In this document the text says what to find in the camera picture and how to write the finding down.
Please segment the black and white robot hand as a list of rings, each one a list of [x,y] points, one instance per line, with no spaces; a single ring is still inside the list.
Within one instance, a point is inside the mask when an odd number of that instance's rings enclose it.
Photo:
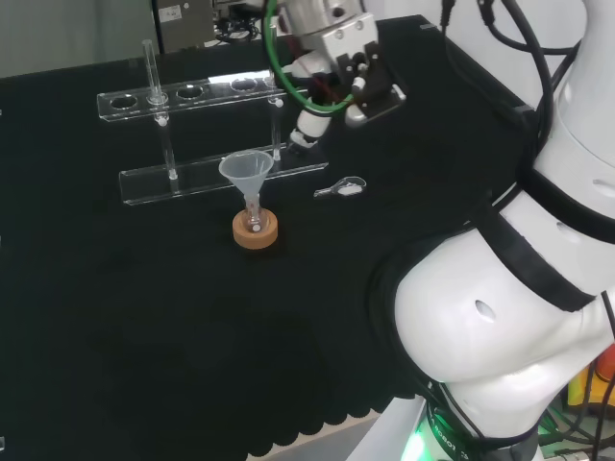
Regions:
[[[292,48],[292,55],[292,62],[281,65],[284,77],[276,76],[276,83],[301,109],[289,136],[289,148],[313,151],[337,115],[343,115],[349,127],[367,122],[364,107],[327,58],[301,47]]]

